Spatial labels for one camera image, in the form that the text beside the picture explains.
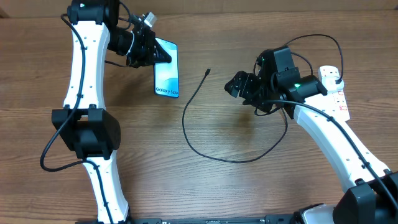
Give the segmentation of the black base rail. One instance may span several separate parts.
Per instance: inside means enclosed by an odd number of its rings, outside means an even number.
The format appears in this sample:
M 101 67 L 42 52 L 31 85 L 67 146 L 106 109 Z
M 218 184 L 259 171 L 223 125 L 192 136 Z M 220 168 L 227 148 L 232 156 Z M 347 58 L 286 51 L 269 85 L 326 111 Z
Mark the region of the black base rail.
M 292 214 L 266 215 L 252 218 L 132 218 L 130 224 L 296 224 Z

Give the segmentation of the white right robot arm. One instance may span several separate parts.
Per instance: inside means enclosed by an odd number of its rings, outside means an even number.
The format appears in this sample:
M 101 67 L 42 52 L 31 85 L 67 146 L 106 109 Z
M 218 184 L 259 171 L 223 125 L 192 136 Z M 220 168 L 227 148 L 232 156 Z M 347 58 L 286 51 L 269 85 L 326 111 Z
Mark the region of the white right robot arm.
M 239 71 L 225 90 L 245 105 L 271 113 L 282 109 L 316 142 L 339 178 L 344 195 L 336 205 L 319 203 L 267 223 L 397 223 L 397 173 L 372 154 L 336 105 L 338 72 L 301 77 L 287 46 L 263 51 L 258 73 Z

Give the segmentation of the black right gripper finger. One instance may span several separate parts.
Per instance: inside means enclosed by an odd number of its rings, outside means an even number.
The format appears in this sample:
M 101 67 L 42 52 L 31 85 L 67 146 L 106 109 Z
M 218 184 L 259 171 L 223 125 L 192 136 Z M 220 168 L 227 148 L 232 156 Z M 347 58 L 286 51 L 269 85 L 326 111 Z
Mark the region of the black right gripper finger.
M 232 79 L 225 86 L 224 90 L 229 93 L 231 96 L 237 98 L 239 92 L 241 90 L 241 80 L 240 79 Z
M 243 84 L 247 81 L 249 74 L 245 71 L 238 71 L 232 79 L 234 84 Z

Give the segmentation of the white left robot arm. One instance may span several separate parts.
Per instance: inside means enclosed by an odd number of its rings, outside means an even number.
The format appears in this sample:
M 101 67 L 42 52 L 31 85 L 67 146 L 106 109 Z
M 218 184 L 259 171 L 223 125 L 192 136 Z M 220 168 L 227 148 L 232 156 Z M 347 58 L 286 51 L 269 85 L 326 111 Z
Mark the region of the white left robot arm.
M 52 111 L 52 124 L 55 137 L 86 169 L 98 208 L 96 223 L 132 222 L 116 162 L 121 127 L 104 103 L 106 53 L 125 57 L 133 68 L 176 60 L 152 30 L 156 16 L 130 14 L 127 27 L 119 27 L 122 6 L 121 1 L 73 1 L 61 15 L 72 31 L 73 56 L 67 95 L 62 108 Z

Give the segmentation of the Galaxy S24+ smartphone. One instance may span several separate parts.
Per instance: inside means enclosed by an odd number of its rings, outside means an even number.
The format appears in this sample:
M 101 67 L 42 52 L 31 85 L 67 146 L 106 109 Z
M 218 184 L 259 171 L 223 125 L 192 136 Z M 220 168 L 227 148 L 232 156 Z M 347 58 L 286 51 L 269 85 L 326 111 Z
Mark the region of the Galaxy S24+ smartphone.
M 154 91 L 157 95 L 179 97 L 178 47 L 168 40 L 155 38 L 171 56 L 170 63 L 156 63 L 154 66 Z

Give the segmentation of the white power strip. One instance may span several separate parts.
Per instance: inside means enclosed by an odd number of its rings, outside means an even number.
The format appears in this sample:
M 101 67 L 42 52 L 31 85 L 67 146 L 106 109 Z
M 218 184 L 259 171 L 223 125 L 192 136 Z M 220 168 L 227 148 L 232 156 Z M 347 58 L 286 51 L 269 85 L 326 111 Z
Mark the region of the white power strip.
M 326 77 L 337 77 L 340 79 L 340 73 L 338 69 L 331 65 L 324 65 L 318 69 L 318 76 L 320 81 L 322 76 Z M 332 98 L 332 112 L 336 113 L 336 116 L 343 121 L 350 120 L 348 105 L 343 90 L 328 94 Z

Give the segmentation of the white charger plug adapter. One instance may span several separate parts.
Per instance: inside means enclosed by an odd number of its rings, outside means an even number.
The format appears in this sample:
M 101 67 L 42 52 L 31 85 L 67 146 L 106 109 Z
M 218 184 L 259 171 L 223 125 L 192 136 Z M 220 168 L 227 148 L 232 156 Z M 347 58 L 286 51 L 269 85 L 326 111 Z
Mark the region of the white charger plug adapter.
M 326 88 L 328 94 L 343 90 L 345 85 L 344 81 L 336 83 L 337 80 L 338 80 L 337 77 L 322 76 L 321 82 L 323 86 Z

